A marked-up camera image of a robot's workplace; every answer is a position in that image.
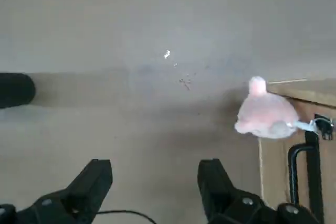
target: black object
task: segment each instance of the black object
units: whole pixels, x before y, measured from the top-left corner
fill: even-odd
[[[202,160],[198,187],[209,224],[318,224],[304,207],[280,204],[265,206],[259,196],[237,189],[218,159]]]
[[[314,117],[315,124],[321,132],[322,138],[327,141],[332,140],[332,120],[318,114],[315,114]],[[300,204],[296,159],[299,152],[306,151],[309,207],[319,222],[324,224],[319,136],[317,133],[309,131],[306,131],[304,136],[306,142],[292,146],[288,152],[290,200],[295,205]]]
[[[0,224],[90,224],[111,185],[110,161],[93,159],[66,189],[42,196],[25,210],[0,205]]]
[[[32,79],[22,73],[0,73],[0,109],[29,104],[36,93]]]

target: gray floor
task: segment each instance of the gray floor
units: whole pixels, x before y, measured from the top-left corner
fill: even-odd
[[[335,0],[0,0],[0,71],[38,88],[0,111],[0,202],[21,209],[110,158],[103,209],[206,223],[201,158],[260,191],[257,140],[233,130],[246,81],[335,76],[335,13]],[[146,223],[95,220],[113,222]]]

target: wooden cabinet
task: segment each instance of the wooden cabinet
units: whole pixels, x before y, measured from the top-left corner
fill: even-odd
[[[268,85],[268,91],[283,95],[296,108],[300,120],[309,122],[314,114],[336,118],[336,80],[291,81]],[[305,133],[298,131],[284,140],[259,139],[261,195],[271,207],[290,202],[287,154],[298,143],[305,142]],[[336,223],[336,139],[320,137],[322,195],[326,224]],[[298,156],[300,204],[309,208],[309,187],[306,154]]]

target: stuffed animal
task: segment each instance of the stuffed animal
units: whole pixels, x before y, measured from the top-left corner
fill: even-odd
[[[262,77],[252,77],[249,82],[249,94],[238,113],[236,131],[279,139],[291,136],[297,128],[316,130],[312,122],[299,122],[297,112],[284,97],[268,93],[266,81]]]

